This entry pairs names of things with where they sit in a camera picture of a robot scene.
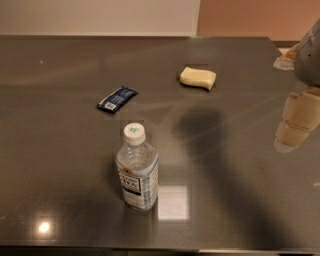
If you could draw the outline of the grey-white gripper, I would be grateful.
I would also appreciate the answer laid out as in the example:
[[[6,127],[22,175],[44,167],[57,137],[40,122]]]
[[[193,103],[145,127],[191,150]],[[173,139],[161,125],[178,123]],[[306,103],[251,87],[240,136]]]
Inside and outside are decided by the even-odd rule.
[[[309,86],[300,93],[290,93],[276,131],[274,148],[281,153],[297,149],[320,125],[320,19],[308,30],[299,44],[281,48],[282,55],[273,66],[295,70],[296,77]]]

